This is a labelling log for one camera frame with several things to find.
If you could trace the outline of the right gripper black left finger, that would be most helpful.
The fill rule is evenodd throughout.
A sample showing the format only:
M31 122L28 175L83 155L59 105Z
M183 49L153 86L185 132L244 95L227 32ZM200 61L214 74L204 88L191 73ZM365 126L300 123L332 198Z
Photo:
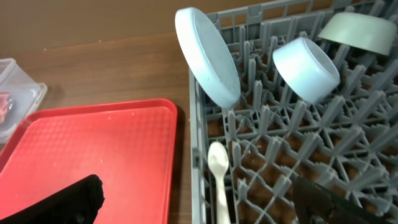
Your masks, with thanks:
M1 219L1 224L93 224L103 203L103 183L92 174Z

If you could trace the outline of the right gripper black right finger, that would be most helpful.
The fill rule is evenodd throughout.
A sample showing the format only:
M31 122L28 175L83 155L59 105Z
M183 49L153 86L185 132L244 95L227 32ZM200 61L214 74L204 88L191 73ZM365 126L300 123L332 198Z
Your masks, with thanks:
M374 194L354 193L340 197L305 177L292 178L292 201L300 223L314 223L321 218L331 224L397 223L397 199Z

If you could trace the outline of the white plastic spoon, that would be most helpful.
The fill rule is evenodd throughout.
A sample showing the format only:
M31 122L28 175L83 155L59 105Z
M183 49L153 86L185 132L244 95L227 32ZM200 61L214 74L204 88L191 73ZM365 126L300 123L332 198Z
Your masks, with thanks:
M224 177L229 168L229 158L222 143L212 142L208 149L208 167L216 180L216 221L217 224L230 224Z

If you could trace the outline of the red snack wrapper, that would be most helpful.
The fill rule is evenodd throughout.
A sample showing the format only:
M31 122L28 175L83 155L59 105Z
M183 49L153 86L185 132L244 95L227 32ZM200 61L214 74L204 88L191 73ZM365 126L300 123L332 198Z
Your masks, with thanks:
M1 124L3 124L7 118L7 114L11 111L13 106L13 99L11 98L11 94L7 91L1 92Z

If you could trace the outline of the light blue bowl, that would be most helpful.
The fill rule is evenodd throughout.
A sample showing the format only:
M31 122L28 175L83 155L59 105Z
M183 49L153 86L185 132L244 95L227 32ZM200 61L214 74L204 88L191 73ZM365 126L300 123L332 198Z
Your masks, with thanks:
M307 103L320 102L340 84L335 64L308 38L299 37L275 50L272 59L285 83Z

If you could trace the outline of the light blue plate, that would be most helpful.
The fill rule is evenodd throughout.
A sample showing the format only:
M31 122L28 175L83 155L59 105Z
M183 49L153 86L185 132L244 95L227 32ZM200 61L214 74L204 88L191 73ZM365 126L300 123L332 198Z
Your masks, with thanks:
M185 60L204 92L222 108L239 100L239 75L229 49L214 23L195 7L179 9L175 30Z

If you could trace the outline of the green bowl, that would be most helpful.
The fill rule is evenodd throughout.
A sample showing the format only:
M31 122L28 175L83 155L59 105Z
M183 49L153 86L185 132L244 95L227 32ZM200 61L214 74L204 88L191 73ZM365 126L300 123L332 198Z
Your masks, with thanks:
M386 19L340 12L327 22L318 36L350 47L389 55L396 33L396 24Z

